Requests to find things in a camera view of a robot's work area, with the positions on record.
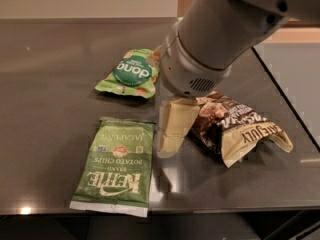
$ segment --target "metal table surface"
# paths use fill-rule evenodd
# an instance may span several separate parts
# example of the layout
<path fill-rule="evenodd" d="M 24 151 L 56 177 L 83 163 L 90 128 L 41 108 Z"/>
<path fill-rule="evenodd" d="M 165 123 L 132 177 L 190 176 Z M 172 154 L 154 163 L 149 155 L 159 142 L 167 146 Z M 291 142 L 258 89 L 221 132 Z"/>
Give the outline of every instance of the metal table surface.
<path fill-rule="evenodd" d="M 94 86 L 127 50 L 160 44 L 172 23 L 1 22 L 0 214 L 23 207 L 32 214 L 79 213 L 68 207 L 99 118 L 157 121 L 162 93 L 158 81 L 158 94 L 141 103 L 99 95 Z M 150 211 L 320 208 L 319 152 L 256 55 L 243 54 L 216 89 L 278 123 L 293 152 L 261 143 L 227 169 L 187 138 L 170 159 L 154 154 Z"/>

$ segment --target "gray robot arm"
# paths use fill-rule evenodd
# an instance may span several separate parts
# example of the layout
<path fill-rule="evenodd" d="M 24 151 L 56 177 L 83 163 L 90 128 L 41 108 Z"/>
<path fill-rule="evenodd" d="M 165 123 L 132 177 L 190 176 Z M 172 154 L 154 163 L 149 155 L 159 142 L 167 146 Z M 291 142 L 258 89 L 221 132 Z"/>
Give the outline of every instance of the gray robot arm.
<path fill-rule="evenodd" d="M 205 96 L 289 15 L 319 22 L 318 8 L 320 0 L 194 0 L 161 46 L 163 82 L 175 94 Z"/>

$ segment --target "snack bag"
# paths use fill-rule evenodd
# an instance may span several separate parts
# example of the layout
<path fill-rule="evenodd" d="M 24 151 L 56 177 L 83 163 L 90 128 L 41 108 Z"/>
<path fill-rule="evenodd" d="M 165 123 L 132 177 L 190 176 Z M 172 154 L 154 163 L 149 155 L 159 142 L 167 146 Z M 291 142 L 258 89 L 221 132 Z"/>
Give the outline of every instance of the snack bag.
<path fill-rule="evenodd" d="M 70 208 L 147 217 L 155 124 L 105 118 Z"/>
<path fill-rule="evenodd" d="M 293 149 L 287 134 L 252 108 L 217 92 L 197 100 L 200 112 L 190 132 L 220 154 L 227 167 L 241 160 L 264 138 L 286 152 Z"/>
<path fill-rule="evenodd" d="M 149 49 L 128 51 L 109 76 L 95 89 L 117 95 L 151 98 L 155 94 L 154 83 L 159 73 L 159 57 Z"/>

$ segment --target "green snack packet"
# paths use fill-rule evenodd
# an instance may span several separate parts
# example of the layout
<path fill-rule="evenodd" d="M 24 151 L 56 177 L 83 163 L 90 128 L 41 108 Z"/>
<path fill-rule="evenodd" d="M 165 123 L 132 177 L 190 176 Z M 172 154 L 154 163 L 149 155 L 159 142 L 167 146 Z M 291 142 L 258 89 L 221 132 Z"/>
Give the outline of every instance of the green snack packet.
<path fill-rule="evenodd" d="M 102 119 L 70 208 L 147 217 L 154 129 Z"/>
<path fill-rule="evenodd" d="M 109 76 L 95 89 L 117 95 L 151 98 L 155 94 L 154 82 L 159 74 L 158 62 L 149 49 L 128 51 Z"/>

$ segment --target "vent grille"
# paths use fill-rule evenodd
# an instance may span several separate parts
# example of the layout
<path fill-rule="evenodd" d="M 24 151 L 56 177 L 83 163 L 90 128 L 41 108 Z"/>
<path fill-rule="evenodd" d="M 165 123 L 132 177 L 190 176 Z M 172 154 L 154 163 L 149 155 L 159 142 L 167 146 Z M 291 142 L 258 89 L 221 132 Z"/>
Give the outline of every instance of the vent grille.
<path fill-rule="evenodd" d="M 214 82 L 208 79 L 197 78 L 190 81 L 190 87 L 198 92 L 206 92 L 214 87 Z"/>

